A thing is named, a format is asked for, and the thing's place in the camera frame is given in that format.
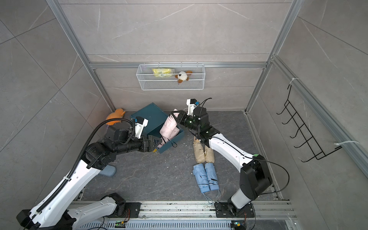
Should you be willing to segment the pink umbrella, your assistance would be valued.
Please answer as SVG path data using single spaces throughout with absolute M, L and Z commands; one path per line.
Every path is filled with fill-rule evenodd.
M 175 120 L 173 115 L 169 115 L 163 124 L 160 134 L 162 136 L 162 144 L 164 145 L 171 141 L 174 137 L 179 134 L 180 130 L 177 127 L 177 121 Z

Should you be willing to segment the teal drawer cabinet yellow base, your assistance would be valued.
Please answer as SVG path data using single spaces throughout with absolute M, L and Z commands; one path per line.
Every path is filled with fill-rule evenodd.
M 131 118 L 136 117 L 142 117 L 148 120 L 147 126 L 143 128 L 142 132 L 143 136 L 152 135 L 157 138 L 162 137 L 162 135 L 160 134 L 160 130 L 163 127 L 165 121 L 167 120 L 168 115 L 163 110 L 161 110 L 155 103 L 151 103 L 131 115 Z M 158 153 L 164 153 L 166 150 L 170 148 L 178 147 L 179 141 L 184 137 L 185 133 L 182 128 L 180 127 L 177 128 L 179 129 L 179 133 L 172 139 L 169 139 L 168 141 L 163 141 L 162 142 L 163 145 L 156 150 Z

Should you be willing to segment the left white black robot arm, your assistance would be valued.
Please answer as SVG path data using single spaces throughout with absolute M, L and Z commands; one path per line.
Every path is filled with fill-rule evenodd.
M 25 230 L 74 230 L 83 214 L 69 209 L 82 189 L 117 155 L 134 151 L 152 152 L 161 138 L 143 136 L 147 121 L 112 118 L 101 122 L 82 147 L 74 165 L 60 183 L 32 209 L 24 209 L 17 220 Z

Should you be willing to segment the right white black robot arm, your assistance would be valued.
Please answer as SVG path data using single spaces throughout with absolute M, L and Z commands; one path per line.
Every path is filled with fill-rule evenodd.
M 239 189 L 227 201 L 227 207 L 221 211 L 226 217 L 242 217 L 250 209 L 250 203 L 266 194 L 272 184 L 269 164 L 262 155 L 250 154 L 227 140 L 224 135 L 209 122 L 205 108 L 196 107 L 192 113 L 183 110 L 172 111 L 176 122 L 187 128 L 201 143 L 221 154 L 232 163 L 240 173 Z

